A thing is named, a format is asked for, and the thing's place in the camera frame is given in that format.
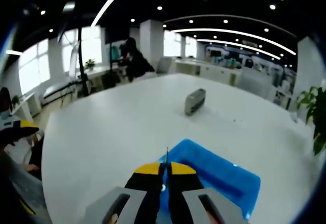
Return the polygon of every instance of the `potted plant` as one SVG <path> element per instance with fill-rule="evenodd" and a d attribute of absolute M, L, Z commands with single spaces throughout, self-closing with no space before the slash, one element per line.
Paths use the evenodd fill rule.
<path fill-rule="evenodd" d="M 317 87 L 311 87 L 308 92 L 303 91 L 297 98 L 297 110 L 301 105 L 308 109 L 306 124 L 311 119 L 315 125 L 313 151 L 317 155 L 326 146 L 326 91 Z"/>
<path fill-rule="evenodd" d="M 85 63 L 86 69 L 88 69 L 90 71 L 92 71 L 94 69 L 94 66 L 95 66 L 95 61 L 93 59 L 89 59 Z"/>
<path fill-rule="evenodd" d="M 19 96 L 18 95 L 13 96 L 11 99 L 11 103 L 13 107 L 18 105 L 20 103 Z"/>

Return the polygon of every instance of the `blue tray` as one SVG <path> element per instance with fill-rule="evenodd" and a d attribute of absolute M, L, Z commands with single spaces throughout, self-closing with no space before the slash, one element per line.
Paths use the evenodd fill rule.
<path fill-rule="evenodd" d="M 189 139 L 182 140 L 169 151 L 169 162 L 178 162 L 193 168 L 204 187 L 212 187 L 240 207 L 243 218 L 248 220 L 254 210 L 260 178 L 253 173 L 213 154 Z M 170 215 L 169 191 L 160 196 L 160 209 Z"/>

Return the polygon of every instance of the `black ceiling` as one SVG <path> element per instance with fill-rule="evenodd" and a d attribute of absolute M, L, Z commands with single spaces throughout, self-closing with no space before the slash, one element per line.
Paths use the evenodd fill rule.
<path fill-rule="evenodd" d="M 2 3 L 6 3 L 2 37 L 5 37 L 14 21 L 18 24 L 13 45 L 15 50 L 23 51 L 44 38 L 56 37 L 62 25 L 62 9 L 67 1 L 76 1 L 77 17 L 70 22 L 69 28 L 75 28 L 78 24 L 90 25 L 106 2 L 106 0 L 2 0 Z M 269 4 L 275 4 L 277 8 L 271 10 Z M 314 30 L 322 36 L 325 35 L 322 4 L 323 1 L 320 0 L 115 0 L 99 24 L 119 33 L 119 30 L 125 30 L 131 25 L 137 26 L 147 19 L 163 22 L 193 15 L 237 15 L 277 25 L 294 36 L 262 22 L 225 16 L 192 17 L 194 20 L 192 24 L 189 23 L 190 18 L 175 20 L 167 22 L 167 29 L 205 27 L 241 31 L 273 40 L 296 52 L 298 40 L 310 35 Z M 159 11 L 157 6 L 162 6 L 163 9 Z M 28 10 L 28 15 L 24 14 L 24 9 Z M 40 10 L 45 10 L 46 14 L 40 15 Z M 135 19 L 134 23 L 130 22 L 131 18 Z M 223 23 L 224 19 L 228 19 L 228 24 Z M 269 28 L 269 32 L 264 32 L 264 28 Z M 49 33 L 49 29 L 54 29 L 54 32 Z M 216 35 L 219 40 L 224 41 L 234 41 L 235 38 L 252 41 L 252 38 L 225 33 L 187 34 L 191 36 L 196 34 L 198 38 L 208 39 L 213 39 L 212 37 Z M 278 47 L 266 42 L 260 43 L 257 39 L 254 41 L 262 44 L 265 51 L 275 55 L 282 51 L 286 55 L 284 58 L 293 59 L 291 54 Z"/>

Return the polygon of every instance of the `desk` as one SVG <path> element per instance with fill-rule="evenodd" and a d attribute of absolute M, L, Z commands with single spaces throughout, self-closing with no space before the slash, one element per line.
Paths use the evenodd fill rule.
<path fill-rule="evenodd" d="M 207 92 L 205 104 L 186 117 L 185 98 L 198 88 Z M 42 156 L 46 205 L 53 224 L 78 223 L 137 166 L 190 138 L 261 178 L 251 224 L 289 223 L 310 196 L 301 146 L 308 132 L 284 109 L 211 80 L 172 74 L 118 86 L 51 114 Z"/>
<path fill-rule="evenodd" d="M 204 61 L 175 60 L 175 73 L 199 74 L 200 77 L 234 86 L 241 70 L 229 69 Z"/>
<path fill-rule="evenodd" d="M 37 115 L 41 110 L 42 107 L 39 99 L 36 97 L 35 93 L 31 93 L 11 111 L 11 114 L 23 120 L 34 122 L 33 116 Z"/>

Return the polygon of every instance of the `window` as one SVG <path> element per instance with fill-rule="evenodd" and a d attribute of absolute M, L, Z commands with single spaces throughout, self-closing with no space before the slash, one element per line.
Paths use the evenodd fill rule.
<path fill-rule="evenodd" d="M 48 39 L 30 47 L 19 58 L 19 83 L 25 94 L 50 79 Z"/>
<path fill-rule="evenodd" d="M 181 56 L 181 35 L 164 31 L 164 56 Z"/>
<path fill-rule="evenodd" d="M 102 63 L 101 29 L 99 26 L 84 27 L 81 31 L 81 54 L 83 64 L 89 59 Z M 62 62 L 64 72 L 69 71 L 71 51 L 78 41 L 78 30 L 73 29 L 64 33 L 62 38 Z"/>
<path fill-rule="evenodd" d="M 185 56 L 197 57 L 197 41 L 192 37 L 185 37 Z"/>

